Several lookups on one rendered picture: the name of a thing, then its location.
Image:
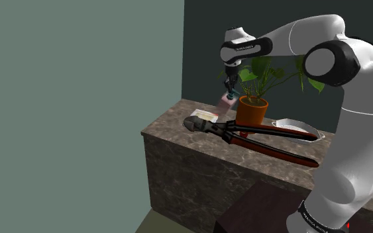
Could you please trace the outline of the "pink bottle with teal cap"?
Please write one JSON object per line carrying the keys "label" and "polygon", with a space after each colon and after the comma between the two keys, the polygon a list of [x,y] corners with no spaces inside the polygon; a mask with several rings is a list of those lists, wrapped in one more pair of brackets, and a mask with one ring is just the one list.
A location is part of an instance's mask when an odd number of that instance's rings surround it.
{"label": "pink bottle with teal cap", "polygon": [[229,109],[231,109],[239,98],[236,95],[232,95],[229,98],[229,93],[224,93],[217,104],[217,114],[224,115]]}

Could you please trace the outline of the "green plant in orange pot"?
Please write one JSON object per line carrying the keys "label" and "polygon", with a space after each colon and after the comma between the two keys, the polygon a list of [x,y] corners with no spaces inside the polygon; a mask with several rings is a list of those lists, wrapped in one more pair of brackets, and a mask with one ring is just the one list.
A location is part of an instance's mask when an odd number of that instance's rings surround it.
{"label": "green plant in orange pot", "polygon": [[270,89],[293,77],[303,86],[306,75],[302,63],[303,56],[294,58],[294,72],[276,67],[270,57],[253,58],[249,64],[239,65],[237,74],[229,76],[229,81],[237,81],[242,88],[241,94],[233,92],[233,100],[237,102],[236,122],[245,126],[261,124],[269,106],[265,96]]}

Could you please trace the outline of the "white flat packet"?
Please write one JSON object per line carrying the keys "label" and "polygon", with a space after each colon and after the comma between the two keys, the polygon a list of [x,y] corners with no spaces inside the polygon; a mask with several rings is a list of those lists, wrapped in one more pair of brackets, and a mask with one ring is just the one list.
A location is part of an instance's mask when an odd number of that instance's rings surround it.
{"label": "white flat packet", "polygon": [[211,121],[211,122],[217,122],[217,119],[219,117],[218,114],[211,113],[211,112],[208,112],[208,111],[204,111],[204,110],[201,110],[201,109],[194,110],[194,112],[192,112],[191,116],[197,116],[199,118],[202,118],[203,120],[208,120],[208,121]]}

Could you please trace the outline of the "white oval dish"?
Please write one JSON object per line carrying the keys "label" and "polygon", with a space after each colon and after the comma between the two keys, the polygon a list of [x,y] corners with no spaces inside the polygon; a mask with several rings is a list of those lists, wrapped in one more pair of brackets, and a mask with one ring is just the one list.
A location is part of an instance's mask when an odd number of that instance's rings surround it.
{"label": "white oval dish", "polygon": [[290,118],[283,118],[280,120],[275,120],[272,122],[273,126],[276,126],[278,128],[285,128],[285,129],[290,129],[290,130],[296,130],[300,132],[308,132],[311,134],[316,135],[317,139],[314,141],[308,141],[308,140],[302,140],[302,139],[297,139],[297,138],[286,138],[286,140],[289,140],[291,142],[295,142],[298,144],[311,144],[314,142],[318,142],[321,139],[325,138],[325,135],[321,132],[319,132],[316,128],[298,120],[290,119]]}

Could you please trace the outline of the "red-handled black pliers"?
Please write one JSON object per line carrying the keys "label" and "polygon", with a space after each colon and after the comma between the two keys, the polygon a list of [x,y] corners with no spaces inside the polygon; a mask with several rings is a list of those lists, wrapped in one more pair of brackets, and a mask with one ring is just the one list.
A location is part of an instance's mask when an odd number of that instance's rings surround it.
{"label": "red-handled black pliers", "polygon": [[243,126],[236,123],[235,120],[229,120],[227,122],[211,122],[204,120],[198,116],[188,116],[184,119],[183,125],[191,132],[204,132],[212,133],[216,136],[221,137],[228,144],[235,144],[261,154],[271,156],[280,160],[284,160],[306,167],[319,167],[317,161],[299,156],[291,152],[287,152],[278,148],[271,147],[269,145],[251,140],[235,132],[252,132],[258,134],[267,134],[273,136],[282,136],[287,138],[302,139],[307,141],[315,141],[316,135],[308,132],[300,132],[296,130],[290,130],[285,128],[278,128],[274,126],[256,125],[256,126]]}

